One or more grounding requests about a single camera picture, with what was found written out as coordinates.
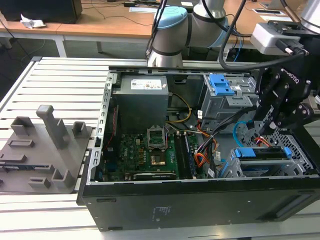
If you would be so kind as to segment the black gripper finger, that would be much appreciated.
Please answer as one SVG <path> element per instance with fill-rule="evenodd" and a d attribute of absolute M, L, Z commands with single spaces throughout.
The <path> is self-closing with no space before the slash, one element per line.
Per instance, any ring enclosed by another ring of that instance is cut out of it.
<path fill-rule="evenodd" d="M 271 120 L 268 120 L 268 114 L 272 102 L 277 99 L 273 90 L 279 78 L 280 75 L 273 68 L 260 68 L 256 78 L 255 94 L 258 96 L 258 101 L 256 103 L 255 121 L 260 122 L 259 134 L 262 136 L 271 133 L 268 126 Z"/>
<path fill-rule="evenodd" d="M 275 110 L 272 122 L 279 129 L 296 129 L 310 123 L 314 118 L 314 110 L 310 104 L 300 102 L 298 104 L 285 105 Z"/>

